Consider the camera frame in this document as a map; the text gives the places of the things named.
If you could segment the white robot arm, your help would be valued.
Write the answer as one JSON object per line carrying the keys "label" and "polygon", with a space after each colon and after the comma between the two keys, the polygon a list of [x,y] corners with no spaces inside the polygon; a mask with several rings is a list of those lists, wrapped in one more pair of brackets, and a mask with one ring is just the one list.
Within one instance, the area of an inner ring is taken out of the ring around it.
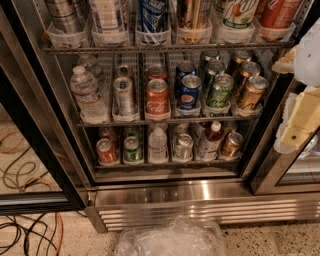
{"label": "white robot arm", "polygon": [[273,64],[272,70],[292,73],[297,82],[306,86],[299,94],[289,94],[276,133],[274,149],[289,154],[320,126],[320,18],[296,46]]}

